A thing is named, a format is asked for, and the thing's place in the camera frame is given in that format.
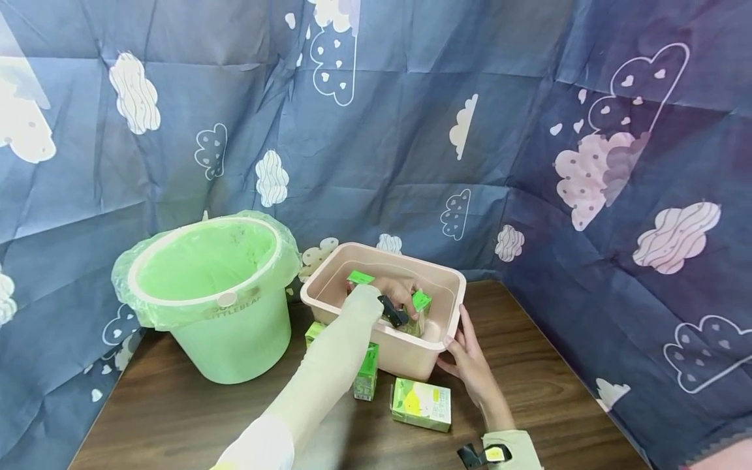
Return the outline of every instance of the black device on wrist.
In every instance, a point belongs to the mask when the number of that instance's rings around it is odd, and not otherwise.
[[[378,296],[378,300],[384,306],[384,316],[387,317],[389,323],[392,323],[392,326],[394,326],[395,328],[406,325],[410,321],[410,317],[405,313],[405,311],[398,310],[394,306],[392,301],[389,300],[389,297]]]
[[[467,470],[483,468],[490,463],[504,463],[512,460],[512,452],[504,444],[492,444],[481,453],[475,452],[473,444],[467,444],[457,451],[457,455]]]

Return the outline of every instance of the green plastic bag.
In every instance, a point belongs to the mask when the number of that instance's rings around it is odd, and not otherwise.
[[[247,310],[302,266],[287,227],[257,211],[159,233],[115,262],[112,284],[142,326],[172,331]]]

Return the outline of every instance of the brown table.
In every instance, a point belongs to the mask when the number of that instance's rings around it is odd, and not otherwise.
[[[527,429],[546,470],[645,470],[627,440],[499,284],[471,284],[465,305],[517,425]],[[311,311],[292,305],[293,339],[282,360],[253,381],[205,380],[170,335],[152,332],[102,410],[69,470],[208,470],[282,390],[305,352]],[[392,421],[390,384],[379,372],[375,401],[345,396],[305,451],[300,470],[460,470],[456,450],[479,445],[483,420],[461,383],[452,389],[449,434]]]

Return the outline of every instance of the fabric backdrop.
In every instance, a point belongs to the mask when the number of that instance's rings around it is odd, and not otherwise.
[[[114,260],[204,210],[278,218],[304,279],[359,241],[502,280],[655,468],[751,434],[751,20],[0,2],[0,469],[68,465],[141,337]]]

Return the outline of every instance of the white sleeve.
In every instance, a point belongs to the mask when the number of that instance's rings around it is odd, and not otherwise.
[[[290,470],[295,459],[293,437],[278,418],[262,415],[230,444],[216,470]]]

